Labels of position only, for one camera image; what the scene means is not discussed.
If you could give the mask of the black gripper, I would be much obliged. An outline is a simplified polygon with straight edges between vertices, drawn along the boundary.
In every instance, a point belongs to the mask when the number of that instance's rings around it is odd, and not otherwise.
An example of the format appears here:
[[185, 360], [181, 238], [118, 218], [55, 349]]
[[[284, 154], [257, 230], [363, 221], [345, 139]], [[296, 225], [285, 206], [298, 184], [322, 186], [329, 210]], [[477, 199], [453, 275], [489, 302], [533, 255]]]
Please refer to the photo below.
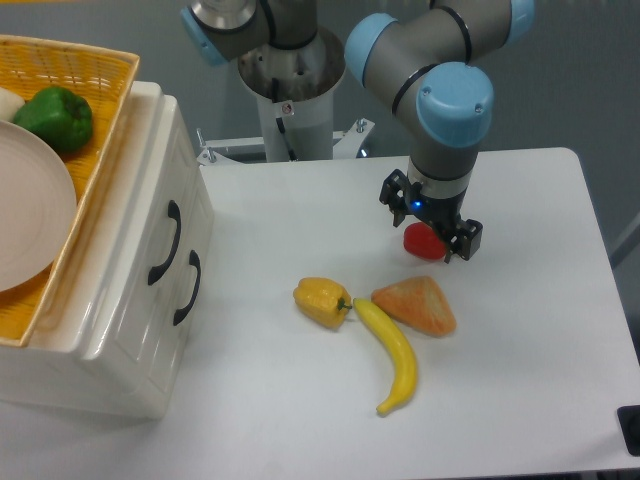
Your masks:
[[379, 201], [393, 215], [393, 226], [401, 225], [406, 216], [414, 216], [442, 235], [446, 247], [445, 263], [454, 256], [468, 261], [480, 248], [483, 225], [473, 219], [459, 219], [466, 190], [455, 196], [435, 198], [423, 194], [421, 187], [399, 169], [385, 178]]

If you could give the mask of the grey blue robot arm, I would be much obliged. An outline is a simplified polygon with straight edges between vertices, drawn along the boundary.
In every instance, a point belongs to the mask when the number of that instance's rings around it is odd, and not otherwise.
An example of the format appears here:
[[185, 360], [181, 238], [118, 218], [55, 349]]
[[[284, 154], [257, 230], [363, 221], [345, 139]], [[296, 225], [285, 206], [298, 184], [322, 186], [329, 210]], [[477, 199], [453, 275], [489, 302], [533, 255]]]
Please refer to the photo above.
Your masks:
[[417, 218], [447, 257], [462, 259], [481, 243], [481, 224], [460, 209], [494, 105], [474, 61], [521, 38], [534, 18], [531, 1], [433, 1], [405, 23], [369, 15], [340, 40], [313, 1], [194, 1], [181, 12], [209, 64], [236, 63], [270, 161], [332, 157], [333, 93], [351, 74], [413, 138], [408, 167], [385, 179], [381, 202], [396, 223]]

